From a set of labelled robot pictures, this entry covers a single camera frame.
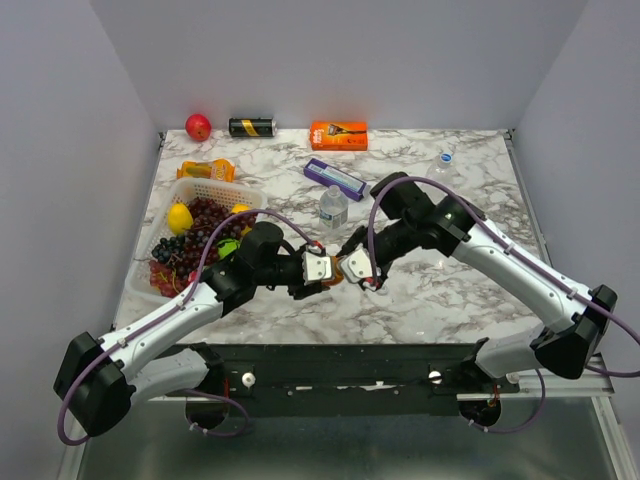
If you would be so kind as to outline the dark blue grapes bunch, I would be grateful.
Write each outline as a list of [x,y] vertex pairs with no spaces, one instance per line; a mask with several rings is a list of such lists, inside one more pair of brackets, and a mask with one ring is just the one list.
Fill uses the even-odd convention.
[[185,237],[183,235],[162,237],[151,251],[152,258],[163,265],[175,265],[184,255]]

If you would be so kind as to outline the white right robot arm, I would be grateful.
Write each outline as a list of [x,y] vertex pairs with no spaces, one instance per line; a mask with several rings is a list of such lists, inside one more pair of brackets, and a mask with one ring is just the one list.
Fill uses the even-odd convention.
[[417,248],[436,250],[483,273],[540,321],[518,334],[477,341],[459,368],[467,389],[480,392],[508,374],[538,368],[580,378],[606,332],[616,293],[605,285],[589,288],[520,249],[450,189],[433,203],[423,182],[397,172],[372,189],[373,208],[393,223],[381,231],[367,225],[351,236],[338,260],[345,279],[376,291],[395,260]]

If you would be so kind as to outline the black gold can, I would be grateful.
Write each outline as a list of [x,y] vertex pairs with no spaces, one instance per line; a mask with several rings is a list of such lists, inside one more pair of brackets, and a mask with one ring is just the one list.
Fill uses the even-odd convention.
[[232,138],[273,138],[277,127],[273,118],[230,118],[228,130]]

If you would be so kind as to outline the yellow lemon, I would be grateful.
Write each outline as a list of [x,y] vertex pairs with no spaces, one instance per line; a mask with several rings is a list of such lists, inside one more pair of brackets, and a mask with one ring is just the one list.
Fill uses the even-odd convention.
[[250,209],[251,207],[245,204],[236,204],[231,209],[232,231],[237,238],[245,236],[252,228],[255,216],[253,214],[243,215],[243,212],[249,211]]
[[174,235],[184,234],[193,225],[193,217],[186,204],[176,203],[168,211],[167,225]]

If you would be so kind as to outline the small water bottle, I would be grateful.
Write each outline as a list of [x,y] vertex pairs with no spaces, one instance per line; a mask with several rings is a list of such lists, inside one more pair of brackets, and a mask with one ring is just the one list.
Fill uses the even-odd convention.
[[327,230],[340,229],[348,220],[348,199],[337,185],[331,185],[319,201],[320,223]]

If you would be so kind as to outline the light red grapes bunch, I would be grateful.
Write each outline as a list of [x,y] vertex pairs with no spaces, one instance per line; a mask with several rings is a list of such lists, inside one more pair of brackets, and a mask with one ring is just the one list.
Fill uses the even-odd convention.
[[161,296],[173,298],[187,286],[187,280],[177,274],[177,271],[158,261],[149,261],[149,284]]

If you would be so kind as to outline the white plastic basket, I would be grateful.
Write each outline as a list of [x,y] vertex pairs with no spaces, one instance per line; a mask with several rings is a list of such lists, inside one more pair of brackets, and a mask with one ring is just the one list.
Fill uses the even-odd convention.
[[171,230],[167,216],[170,208],[176,203],[184,203],[197,197],[212,199],[216,203],[231,208],[236,204],[265,208],[267,195],[255,188],[238,183],[226,183],[204,178],[186,177],[176,180],[160,197],[158,203],[151,206],[152,222],[143,228],[134,260],[125,280],[126,290],[133,296],[155,304],[164,304],[167,297],[150,284],[150,267],[153,247],[161,237],[168,238]]

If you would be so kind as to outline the dark red grapes bunch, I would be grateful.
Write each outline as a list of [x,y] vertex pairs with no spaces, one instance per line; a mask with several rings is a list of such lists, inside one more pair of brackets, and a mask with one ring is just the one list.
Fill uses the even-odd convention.
[[217,243],[226,238],[241,241],[232,231],[231,209],[222,206],[212,199],[197,197],[187,204],[193,217],[193,225],[183,235],[185,237],[184,255],[182,260],[169,265],[177,271],[177,274],[186,279],[198,268],[205,247],[210,239],[213,239],[208,253],[205,256],[204,266],[209,267],[220,261],[217,253]]

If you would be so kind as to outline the large clear plastic bottle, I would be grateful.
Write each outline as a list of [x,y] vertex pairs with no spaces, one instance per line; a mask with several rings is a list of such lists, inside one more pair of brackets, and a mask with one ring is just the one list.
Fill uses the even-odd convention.
[[454,166],[454,162],[453,162],[453,155],[451,153],[448,153],[452,156],[452,162],[450,165],[443,165],[440,163],[440,156],[428,167],[427,169],[427,173],[426,173],[426,177],[431,179],[431,180],[435,180],[439,183],[442,184],[448,184],[451,183],[456,175],[456,169]]

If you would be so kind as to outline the red apple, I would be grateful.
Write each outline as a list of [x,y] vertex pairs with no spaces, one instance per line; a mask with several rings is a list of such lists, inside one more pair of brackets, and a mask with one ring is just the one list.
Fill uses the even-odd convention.
[[185,122],[185,131],[192,140],[204,142],[209,139],[212,126],[203,114],[192,114]]

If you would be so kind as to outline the orange juice bottle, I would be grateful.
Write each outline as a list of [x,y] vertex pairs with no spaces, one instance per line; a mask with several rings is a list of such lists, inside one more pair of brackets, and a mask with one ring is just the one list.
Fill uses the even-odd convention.
[[344,275],[338,266],[338,260],[336,257],[331,258],[332,277],[328,280],[323,280],[322,285],[324,287],[331,288],[340,284],[344,280]]

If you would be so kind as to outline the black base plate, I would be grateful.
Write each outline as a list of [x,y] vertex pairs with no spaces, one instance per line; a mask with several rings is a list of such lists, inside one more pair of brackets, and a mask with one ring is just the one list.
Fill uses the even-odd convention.
[[471,344],[177,345],[120,382],[124,416],[161,397],[215,394],[253,418],[464,415],[493,425],[501,402],[532,394],[533,370],[491,379],[471,368]]

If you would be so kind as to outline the orange razor box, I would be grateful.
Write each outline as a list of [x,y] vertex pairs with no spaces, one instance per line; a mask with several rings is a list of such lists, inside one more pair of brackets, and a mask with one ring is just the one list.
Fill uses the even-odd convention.
[[366,122],[321,122],[311,124],[309,139],[316,151],[366,151],[368,125]]

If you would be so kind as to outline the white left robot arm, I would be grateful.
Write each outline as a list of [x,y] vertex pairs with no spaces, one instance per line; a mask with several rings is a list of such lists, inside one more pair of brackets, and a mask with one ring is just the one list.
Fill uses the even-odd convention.
[[167,357],[165,351],[187,334],[212,323],[253,299],[258,287],[285,286],[296,296],[305,288],[323,290],[334,279],[331,257],[319,243],[285,254],[282,230],[258,222],[240,246],[197,273],[173,299],[128,327],[99,338],[83,332],[68,344],[54,380],[62,401],[57,430],[67,445],[68,414],[87,437],[117,425],[139,402],[173,391],[214,393],[222,372],[214,359],[193,348]]

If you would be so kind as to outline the purple toothpaste box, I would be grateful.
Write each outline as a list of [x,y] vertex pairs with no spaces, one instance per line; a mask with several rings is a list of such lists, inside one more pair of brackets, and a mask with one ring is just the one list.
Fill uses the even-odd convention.
[[338,187],[348,199],[356,202],[362,201],[370,191],[370,186],[365,181],[316,158],[306,163],[303,174],[325,187]]

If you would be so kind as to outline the orange snack bag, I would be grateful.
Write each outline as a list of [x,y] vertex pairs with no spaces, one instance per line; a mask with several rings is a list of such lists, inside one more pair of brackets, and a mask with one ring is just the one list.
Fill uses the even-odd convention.
[[235,179],[235,172],[235,164],[225,158],[210,162],[185,161],[176,170],[176,178],[203,178],[231,183]]

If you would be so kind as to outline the aluminium mounting rail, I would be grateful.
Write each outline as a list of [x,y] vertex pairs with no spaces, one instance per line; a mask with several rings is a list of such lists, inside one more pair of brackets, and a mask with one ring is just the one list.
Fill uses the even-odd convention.
[[398,392],[419,387],[427,396],[452,397],[457,401],[498,401],[500,395],[531,397],[574,397],[608,395],[608,381],[593,373],[567,380],[549,372],[509,373],[498,380],[463,379],[451,370],[426,366],[418,361],[349,363],[336,366],[327,361],[280,362],[250,360],[234,366],[230,360],[205,359],[194,350],[151,361],[131,379],[124,392],[116,393],[110,405],[122,400],[127,406],[183,392],[189,396],[225,395],[229,398],[258,398],[268,392],[286,394],[338,392]]

